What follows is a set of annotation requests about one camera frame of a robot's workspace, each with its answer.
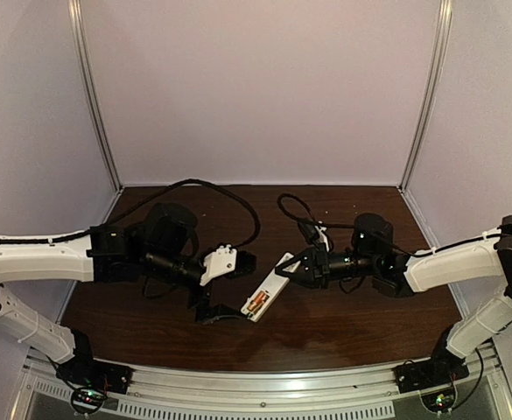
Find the copper AA battery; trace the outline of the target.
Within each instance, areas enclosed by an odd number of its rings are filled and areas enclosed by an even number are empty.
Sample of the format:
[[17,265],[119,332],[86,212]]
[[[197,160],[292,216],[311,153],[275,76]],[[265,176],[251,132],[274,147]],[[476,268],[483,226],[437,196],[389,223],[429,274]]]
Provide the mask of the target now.
[[272,302],[273,298],[271,295],[263,296],[258,306],[255,308],[254,315],[262,316],[268,310]]
[[247,307],[248,314],[254,316],[255,308],[258,306],[258,303],[261,301],[262,297],[268,295],[264,290],[260,290],[255,297],[253,297]]

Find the white remote control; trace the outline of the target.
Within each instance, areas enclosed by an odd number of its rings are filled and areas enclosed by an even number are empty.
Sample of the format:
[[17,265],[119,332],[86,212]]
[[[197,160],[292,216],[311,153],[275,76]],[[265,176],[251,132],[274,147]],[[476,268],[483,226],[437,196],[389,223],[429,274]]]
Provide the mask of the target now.
[[241,314],[251,322],[257,323],[267,312],[290,279],[279,276],[274,269],[264,278],[256,290],[249,296],[241,308]]

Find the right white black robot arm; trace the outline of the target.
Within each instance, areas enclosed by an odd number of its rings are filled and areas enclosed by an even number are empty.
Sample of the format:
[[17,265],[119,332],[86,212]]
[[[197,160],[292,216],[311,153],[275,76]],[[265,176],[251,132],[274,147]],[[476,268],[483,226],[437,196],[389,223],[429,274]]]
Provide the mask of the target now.
[[512,215],[476,237],[416,253],[396,248],[394,228],[379,214],[361,214],[351,228],[351,246],[342,253],[308,233],[310,247],[279,263],[276,274],[309,289],[369,277],[377,291],[392,298],[482,277],[503,278],[493,297],[441,334],[429,359],[439,369],[461,365],[478,345],[512,323]]

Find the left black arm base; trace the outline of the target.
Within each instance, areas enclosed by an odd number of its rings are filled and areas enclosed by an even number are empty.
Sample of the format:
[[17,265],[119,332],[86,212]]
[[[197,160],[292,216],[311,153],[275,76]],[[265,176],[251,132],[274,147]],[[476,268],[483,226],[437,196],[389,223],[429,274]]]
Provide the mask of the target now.
[[57,366],[57,376],[74,385],[125,395],[134,370],[125,365],[77,357]]

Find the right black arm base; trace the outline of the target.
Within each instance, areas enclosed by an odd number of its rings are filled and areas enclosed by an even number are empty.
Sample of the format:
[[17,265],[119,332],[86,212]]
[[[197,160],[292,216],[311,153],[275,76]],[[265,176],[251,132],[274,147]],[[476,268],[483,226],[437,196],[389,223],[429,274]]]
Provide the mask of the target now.
[[401,394],[451,384],[467,378],[469,370],[462,360],[407,360],[393,368],[396,385]]

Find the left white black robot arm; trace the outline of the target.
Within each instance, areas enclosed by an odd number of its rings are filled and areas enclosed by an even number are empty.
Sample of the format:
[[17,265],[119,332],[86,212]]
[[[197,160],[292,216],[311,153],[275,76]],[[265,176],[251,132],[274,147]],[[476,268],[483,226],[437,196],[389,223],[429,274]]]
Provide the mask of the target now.
[[209,285],[220,277],[254,272],[256,256],[241,246],[220,245],[201,258],[198,220],[186,207],[156,204],[128,227],[96,226],[66,236],[0,236],[0,326],[16,340],[48,356],[60,376],[88,382],[100,370],[88,336],[55,325],[7,291],[7,283],[68,280],[135,282],[155,277],[189,291],[189,305],[210,306]]

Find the front aluminium rail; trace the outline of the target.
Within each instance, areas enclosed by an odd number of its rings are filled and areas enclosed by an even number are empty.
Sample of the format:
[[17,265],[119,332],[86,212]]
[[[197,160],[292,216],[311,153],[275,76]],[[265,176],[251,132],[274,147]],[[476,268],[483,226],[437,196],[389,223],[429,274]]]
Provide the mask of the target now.
[[93,419],[512,419],[512,396],[494,345],[467,358],[448,385],[458,404],[430,412],[430,390],[399,391],[394,363],[303,373],[210,373],[133,366],[126,393]]

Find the right aluminium frame post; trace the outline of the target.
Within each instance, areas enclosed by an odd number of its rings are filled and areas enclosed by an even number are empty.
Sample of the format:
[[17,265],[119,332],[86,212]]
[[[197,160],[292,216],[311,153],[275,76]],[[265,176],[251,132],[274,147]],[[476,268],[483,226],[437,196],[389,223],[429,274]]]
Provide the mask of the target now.
[[410,152],[403,170],[399,184],[401,192],[405,193],[417,166],[419,154],[426,136],[431,113],[434,108],[438,84],[443,73],[445,57],[452,29],[453,1],[442,0],[438,2],[438,16],[434,33],[431,59],[424,88],[424,95],[419,110],[417,125],[411,142]]

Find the aluminium frame post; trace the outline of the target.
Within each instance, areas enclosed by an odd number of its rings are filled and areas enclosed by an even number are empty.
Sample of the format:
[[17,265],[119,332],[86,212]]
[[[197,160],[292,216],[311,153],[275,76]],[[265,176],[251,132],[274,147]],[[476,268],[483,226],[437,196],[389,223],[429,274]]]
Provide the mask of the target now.
[[438,16],[434,33],[431,59],[424,88],[424,95],[419,110],[417,125],[411,142],[410,152],[403,170],[399,184],[401,192],[405,193],[417,166],[419,154],[426,136],[431,113],[434,108],[438,84],[443,73],[445,57],[452,29],[453,1],[442,0],[438,2]]
[[111,187],[115,192],[120,192],[123,189],[123,184],[116,169],[116,162],[109,145],[105,124],[102,118],[101,106],[96,91],[93,69],[88,52],[88,42],[82,13],[82,1],[69,0],[68,12],[85,100],[88,105],[88,112],[93,125],[95,138],[98,143],[102,162],[104,163],[107,171]]

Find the left aluminium frame post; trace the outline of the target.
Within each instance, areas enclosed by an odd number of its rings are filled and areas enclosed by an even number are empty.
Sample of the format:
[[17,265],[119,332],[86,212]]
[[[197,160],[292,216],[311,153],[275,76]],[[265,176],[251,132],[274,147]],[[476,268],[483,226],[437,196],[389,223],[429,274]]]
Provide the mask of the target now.
[[69,0],[68,12],[85,100],[88,105],[88,112],[93,125],[95,138],[98,143],[102,162],[104,163],[107,171],[111,187],[115,192],[120,192],[123,189],[123,184],[116,169],[116,162],[109,145],[105,124],[102,118],[101,106],[96,91],[93,69],[88,52],[88,42],[82,13],[82,1]]

